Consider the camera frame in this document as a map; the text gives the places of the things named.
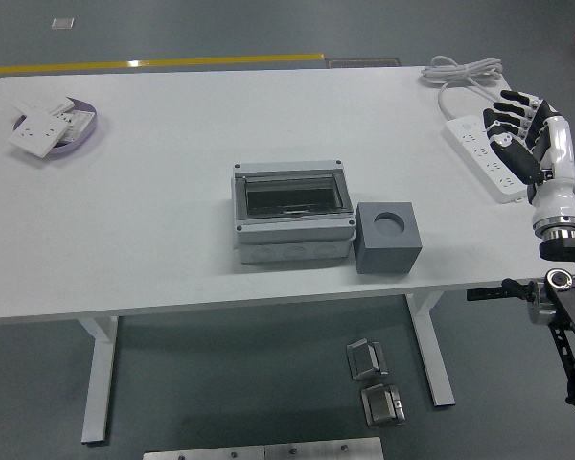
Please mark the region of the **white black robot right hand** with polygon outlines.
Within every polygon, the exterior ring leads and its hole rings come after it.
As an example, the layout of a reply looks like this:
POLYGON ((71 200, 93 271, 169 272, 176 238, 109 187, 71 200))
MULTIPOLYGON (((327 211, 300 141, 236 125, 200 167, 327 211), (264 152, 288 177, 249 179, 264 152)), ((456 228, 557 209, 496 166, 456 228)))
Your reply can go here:
POLYGON ((568 120, 548 101, 503 90, 483 112, 497 158, 527 186, 532 225, 544 240, 575 238, 575 156, 568 120))

